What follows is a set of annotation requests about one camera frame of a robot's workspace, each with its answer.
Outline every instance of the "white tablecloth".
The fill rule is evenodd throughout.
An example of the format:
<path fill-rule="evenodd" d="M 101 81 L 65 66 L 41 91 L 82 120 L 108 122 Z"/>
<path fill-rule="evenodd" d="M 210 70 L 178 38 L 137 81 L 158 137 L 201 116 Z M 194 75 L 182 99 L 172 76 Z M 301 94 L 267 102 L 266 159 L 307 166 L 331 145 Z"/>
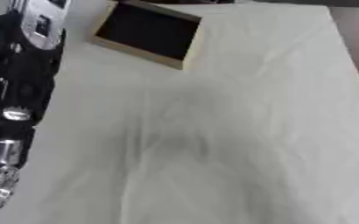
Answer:
<path fill-rule="evenodd" d="M 173 6 L 204 17 L 181 72 L 86 42 L 103 5 L 74 1 L 0 224 L 359 224 L 359 75 L 327 8 Z"/>

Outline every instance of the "robotic hand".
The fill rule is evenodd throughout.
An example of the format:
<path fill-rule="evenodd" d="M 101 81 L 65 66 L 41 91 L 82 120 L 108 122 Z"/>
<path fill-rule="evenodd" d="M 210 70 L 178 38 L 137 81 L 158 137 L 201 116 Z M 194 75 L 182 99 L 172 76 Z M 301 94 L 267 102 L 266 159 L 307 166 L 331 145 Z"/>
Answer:
<path fill-rule="evenodd" d="M 0 209 L 13 195 L 59 71 L 70 0 L 11 0 L 0 16 Z"/>

